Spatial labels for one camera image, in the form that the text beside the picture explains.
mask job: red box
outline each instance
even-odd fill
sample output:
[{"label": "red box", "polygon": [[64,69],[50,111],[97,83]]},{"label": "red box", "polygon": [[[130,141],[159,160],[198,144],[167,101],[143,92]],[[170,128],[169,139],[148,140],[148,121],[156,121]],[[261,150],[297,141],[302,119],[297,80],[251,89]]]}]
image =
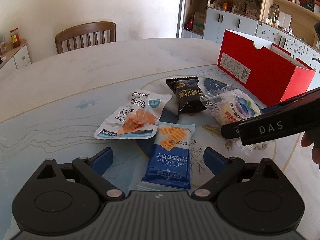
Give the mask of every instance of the red box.
[{"label": "red box", "polygon": [[225,30],[218,67],[266,106],[307,91],[315,70],[271,41]]}]

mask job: white cabinet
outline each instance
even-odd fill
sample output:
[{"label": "white cabinet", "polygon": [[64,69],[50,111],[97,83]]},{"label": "white cabinet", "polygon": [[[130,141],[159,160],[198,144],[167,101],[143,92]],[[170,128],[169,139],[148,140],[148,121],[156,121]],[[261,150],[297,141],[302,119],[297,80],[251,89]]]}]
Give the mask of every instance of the white cabinet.
[{"label": "white cabinet", "polygon": [[0,77],[9,75],[15,71],[17,71],[17,68],[12,57],[2,66],[2,68],[0,68]]},{"label": "white cabinet", "polygon": [[203,35],[203,38],[205,40],[217,42],[220,29],[220,21],[222,18],[221,14],[221,10],[208,8]]},{"label": "white cabinet", "polygon": [[303,62],[308,62],[311,48],[291,35],[285,34],[283,48],[291,53],[292,58],[299,58]]},{"label": "white cabinet", "polygon": [[192,37],[192,32],[187,31],[187,30],[182,30],[182,38],[191,38]]},{"label": "white cabinet", "polygon": [[308,88],[308,91],[310,91],[320,87],[320,54],[312,49],[310,57],[306,63],[316,71],[316,74]]},{"label": "white cabinet", "polygon": [[191,31],[182,30],[182,38],[194,38],[194,39],[202,39],[202,36],[197,33],[193,33]]},{"label": "white cabinet", "polygon": [[27,46],[23,46],[22,49],[13,55],[13,57],[17,65],[17,69],[25,67],[30,61]]},{"label": "white cabinet", "polygon": [[239,15],[237,14],[223,12],[221,15],[221,23],[217,40],[218,44],[222,44],[225,30],[235,31],[237,29],[239,21]]},{"label": "white cabinet", "polygon": [[225,30],[237,30],[242,33],[255,35],[257,25],[258,21],[254,19],[219,9],[208,8],[203,38],[221,44]]},{"label": "white cabinet", "polygon": [[239,16],[239,21],[238,21],[236,31],[255,36],[257,32],[257,27],[258,27],[258,21],[247,18],[247,17]]},{"label": "white cabinet", "polygon": [[274,44],[281,46],[285,33],[270,26],[269,24],[262,23],[261,25],[258,24],[256,36],[268,41],[272,41]]}]

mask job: chair backrest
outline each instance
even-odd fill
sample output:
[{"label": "chair backrest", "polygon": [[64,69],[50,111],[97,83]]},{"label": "chair backrest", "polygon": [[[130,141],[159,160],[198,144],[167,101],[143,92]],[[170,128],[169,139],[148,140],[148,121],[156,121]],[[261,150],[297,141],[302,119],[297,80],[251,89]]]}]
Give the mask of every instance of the chair backrest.
[{"label": "chair backrest", "polygon": [[110,42],[116,41],[116,24],[113,22],[93,22],[93,23],[85,23],[78,26],[74,26],[68,28],[62,32],[60,32],[56,38],[56,47],[58,54],[63,53],[62,42],[67,41],[68,51],[71,51],[69,39],[73,39],[74,49],[78,49],[78,44],[76,37],[80,37],[80,46],[84,48],[83,35],[86,35],[87,44],[91,46],[90,33],[93,33],[93,43],[94,45],[98,45],[98,37],[97,32],[101,32],[100,38],[102,43],[106,43],[104,31],[109,31],[110,34]]}]

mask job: round table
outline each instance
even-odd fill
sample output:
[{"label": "round table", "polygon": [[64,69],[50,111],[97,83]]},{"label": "round table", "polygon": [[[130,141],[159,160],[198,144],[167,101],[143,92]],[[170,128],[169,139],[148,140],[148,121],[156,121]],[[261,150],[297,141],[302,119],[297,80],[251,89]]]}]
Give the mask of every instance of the round table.
[{"label": "round table", "polygon": [[[169,77],[208,77],[243,89],[263,108],[254,95],[217,67],[218,55],[217,44],[198,39],[123,41],[57,55],[0,79],[0,88],[8,85],[11,89],[0,95],[0,239],[19,231],[11,213],[12,200],[45,158],[70,163],[108,146],[114,151],[114,161],[103,177],[126,194],[137,188],[148,158],[136,142],[93,137],[104,119],[136,89],[173,94],[165,84]],[[166,108],[177,113],[175,97]],[[218,123],[207,111],[181,115],[178,123],[196,125],[191,147],[193,189],[214,176],[203,163],[206,147],[246,162],[271,158],[305,202],[298,232],[307,239],[319,239],[319,168],[312,162],[311,148],[300,146],[301,134],[261,143],[246,155],[221,137]]]}]

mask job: finger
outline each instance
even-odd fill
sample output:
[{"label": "finger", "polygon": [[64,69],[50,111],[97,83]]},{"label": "finger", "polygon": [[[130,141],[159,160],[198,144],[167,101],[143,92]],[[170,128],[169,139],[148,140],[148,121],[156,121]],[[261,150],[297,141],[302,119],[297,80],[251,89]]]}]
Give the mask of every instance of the finger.
[{"label": "finger", "polygon": [[316,164],[320,164],[320,149],[313,147],[312,149],[312,160]]},{"label": "finger", "polygon": [[308,147],[310,146],[311,144],[313,144],[312,141],[309,140],[309,138],[307,137],[306,133],[304,133],[302,139],[301,139],[301,142],[300,142],[301,146],[302,147]]}]

